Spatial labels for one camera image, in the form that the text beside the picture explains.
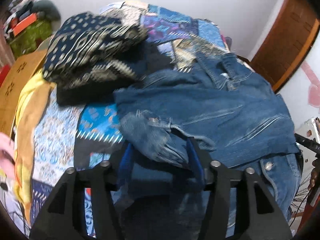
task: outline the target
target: stack of clothes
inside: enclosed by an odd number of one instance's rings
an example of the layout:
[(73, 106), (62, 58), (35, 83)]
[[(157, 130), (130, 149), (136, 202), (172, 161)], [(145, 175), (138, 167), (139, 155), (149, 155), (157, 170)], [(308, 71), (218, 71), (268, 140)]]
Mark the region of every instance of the stack of clothes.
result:
[[(288, 109), (230, 53), (214, 23), (114, 3), (100, 16), (69, 18), (50, 42), (42, 74), (56, 87), (38, 99), (47, 105), (35, 119), (34, 171), (25, 184), (32, 187), (24, 198), (31, 225), (66, 168), (92, 168), (127, 140), (136, 149), (134, 166), (112, 193), (126, 238), (197, 239), (209, 192), (190, 170), (189, 136), (230, 168), (254, 168), (291, 217), (302, 167)], [(94, 236), (90, 195), (85, 189), (87, 232)], [(235, 228), (236, 189), (230, 199), (227, 236)]]

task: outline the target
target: black cable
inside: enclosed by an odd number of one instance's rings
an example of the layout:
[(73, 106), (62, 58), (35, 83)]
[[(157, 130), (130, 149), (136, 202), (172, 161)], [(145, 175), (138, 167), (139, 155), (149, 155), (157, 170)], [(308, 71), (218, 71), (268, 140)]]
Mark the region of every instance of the black cable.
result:
[(302, 203), (306, 200), (306, 198), (307, 198), (307, 196), (308, 196), (308, 195), (309, 195), (309, 194), (307, 194), (307, 195), (304, 197), (304, 199), (302, 200), (302, 202), (300, 203), (300, 205), (299, 205), (299, 207), (298, 207), (298, 209), (297, 209), (297, 211), (296, 211), (296, 214), (294, 215), (294, 219), (293, 219), (293, 221), (292, 221), (292, 222), (291, 222), (291, 224), (290, 224), (290, 227), (292, 226), (293, 222), (296, 220), (296, 217), (297, 217), (298, 211), (299, 211), (299, 209), (300, 209), (300, 207), (301, 207)]

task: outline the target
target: denim jacket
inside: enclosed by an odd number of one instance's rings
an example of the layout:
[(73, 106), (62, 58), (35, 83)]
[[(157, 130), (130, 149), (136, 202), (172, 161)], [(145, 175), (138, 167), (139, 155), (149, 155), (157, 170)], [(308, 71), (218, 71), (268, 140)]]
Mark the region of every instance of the denim jacket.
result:
[[(180, 208), (187, 214), (201, 206), (201, 223), (208, 195), (199, 193), (188, 170), (185, 138), (193, 136), (212, 159), (240, 170), (254, 168), (289, 217), (300, 183), (292, 120), (281, 96), (233, 53), (213, 58), (199, 53), (189, 73), (162, 70), (114, 96), (124, 137), (147, 158), (185, 168), (144, 165), (148, 161), (138, 157), (143, 161), (135, 164), (129, 189), (134, 198), (198, 195), (198, 202), (181, 201)], [(143, 185), (150, 185), (147, 192)], [(235, 190), (231, 199), (228, 234), (235, 221)]]

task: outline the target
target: folded patterned garment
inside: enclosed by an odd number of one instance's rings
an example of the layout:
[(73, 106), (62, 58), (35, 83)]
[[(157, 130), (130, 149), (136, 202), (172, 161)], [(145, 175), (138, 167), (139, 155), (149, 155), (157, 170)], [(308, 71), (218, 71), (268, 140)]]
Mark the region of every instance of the folded patterned garment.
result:
[(64, 90), (105, 81), (139, 80), (143, 67), (118, 56), (146, 38), (147, 29), (121, 25), (119, 19), (90, 13), (72, 16), (50, 42), (43, 76)]

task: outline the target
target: wooden panel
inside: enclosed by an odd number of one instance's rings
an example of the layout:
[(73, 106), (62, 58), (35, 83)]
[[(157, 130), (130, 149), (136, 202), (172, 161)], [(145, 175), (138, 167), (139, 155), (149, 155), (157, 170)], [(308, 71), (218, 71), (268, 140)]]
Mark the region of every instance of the wooden panel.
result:
[(306, 55), (316, 36), (317, 22), (316, 14), (306, 0), (284, 0), (269, 35), (250, 64), (251, 67), (278, 89)]

